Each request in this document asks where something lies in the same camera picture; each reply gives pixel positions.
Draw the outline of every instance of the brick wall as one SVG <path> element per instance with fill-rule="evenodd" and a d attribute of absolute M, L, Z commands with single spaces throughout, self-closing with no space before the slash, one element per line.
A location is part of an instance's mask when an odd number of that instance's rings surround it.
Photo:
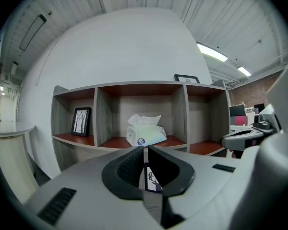
<path fill-rule="evenodd" d="M 254 107 L 255 104 L 264 103 L 264 106 L 267 107 L 269 102 L 265 95 L 281 73 L 282 71 L 279 71 L 263 79 L 230 90 L 231 105 L 238 105 L 244 102 L 245 107 Z"/>

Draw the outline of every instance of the white table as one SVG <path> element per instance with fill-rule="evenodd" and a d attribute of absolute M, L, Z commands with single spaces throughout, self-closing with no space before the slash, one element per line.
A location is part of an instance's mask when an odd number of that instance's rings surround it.
<path fill-rule="evenodd" d="M 34 125 L 28 123 L 0 122 L 0 167 L 21 203 L 25 203 L 38 188 L 24 148 L 23 137 L 34 128 Z"/>

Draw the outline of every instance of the ceiling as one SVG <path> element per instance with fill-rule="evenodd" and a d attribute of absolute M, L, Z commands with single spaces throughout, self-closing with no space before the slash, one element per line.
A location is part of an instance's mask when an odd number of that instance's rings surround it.
<path fill-rule="evenodd" d="M 35 60 L 60 34 L 92 16 L 130 7 L 173 10 L 194 39 L 221 52 L 221 62 L 204 56 L 213 81 L 237 87 L 282 70 L 288 63 L 288 28 L 267 0 L 23 0 L 7 22 L 1 62 L 22 80 Z M 23 52 L 19 46 L 38 15 L 47 22 Z M 244 66 L 247 78 L 237 68 Z"/>

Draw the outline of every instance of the black picture frame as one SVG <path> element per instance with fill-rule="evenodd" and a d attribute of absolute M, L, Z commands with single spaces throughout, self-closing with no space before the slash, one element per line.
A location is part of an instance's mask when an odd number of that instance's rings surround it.
<path fill-rule="evenodd" d="M 91 108 L 90 107 L 75 108 L 75 112 L 73 114 L 73 119 L 72 119 L 71 134 L 76 135 L 76 136 L 88 136 L 88 127 L 89 127 L 89 122 L 90 122 L 90 116 L 91 116 Z M 82 127 L 82 128 L 80 128 L 80 130 L 82 130 L 83 132 L 76 132 L 78 122 L 80 122 L 81 127 Z"/>
<path fill-rule="evenodd" d="M 162 187 L 160 186 L 160 184 L 157 182 L 157 180 L 155 179 L 155 181 L 152 180 L 152 177 L 155 178 L 153 172 L 147 172 L 147 168 L 149 168 L 149 170 L 151 171 L 150 167 L 149 167 L 149 163 L 145 163 L 144 164 L 144 177 L 145 177 L 145 191 L 148 191 L 148 192 L 152 192 L 152 193 L 157 193 L 157 194 L 161 194 L 163 192 L 162 190 Z M 150 181 L 152 181 L 152 183 L 154 184 L 155 182 L 157 182 L 156 185 L 156 190 L 151 190 L 148 188 L 148 180 L 149 180 L 149 177 L 151 178 Z"/>
<path fill-rule="evenodd" d="M 181 78 L 188 78 L 188 79 L 195 79 L 197 81 L 197 83 L 200 83 L 200 81 L 198 80 L 198 78 L 196 76 L 188 76 L 188 75 L 180 75 L 180 74 L 175 74 L 174 75 L 175 81 L 181 82 L 179 80 L 180 77 Z"/>

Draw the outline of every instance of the ceiling light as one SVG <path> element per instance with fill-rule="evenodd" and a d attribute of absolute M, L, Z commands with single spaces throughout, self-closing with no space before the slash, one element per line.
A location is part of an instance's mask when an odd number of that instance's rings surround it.
<path fill-rule="evenodd" d="M 24 35 L 23 41 L 21 42 L 19 48 L 22 51 L 25 51 L 31 42 L 32 38 L 35 36 L 35 34 L 38 32 L 38 30 L 42 27 L 42 25 L 46 22 L 46 18 L 40 14 L 35 21 L 30 26 L 27 33 Z"/>
<path fill-rule="evenodd" d="M 222 55 L 221 53 L 215 51 L 214 49 L 211 49 L 207 46 L 201 45 L 199 43 L 197 43 L 198 47 L 200 48 L 200 51 L 205 54 L 205 55 L 209 55 L 212 56 L 220 61 L 226 61 L 228 59 L 228 57 L 226 57 L 225 55 Z"/>
<path fill-rule="evenodd" d="M 251 75 L 251 74 L 250 74 L 246 69 L 244 69 L 243 67 L 239 67 L 238 70 L 239 70 L 240 72 L 242 72 L 243 74 L 245 74 L 247 77 Z"/>

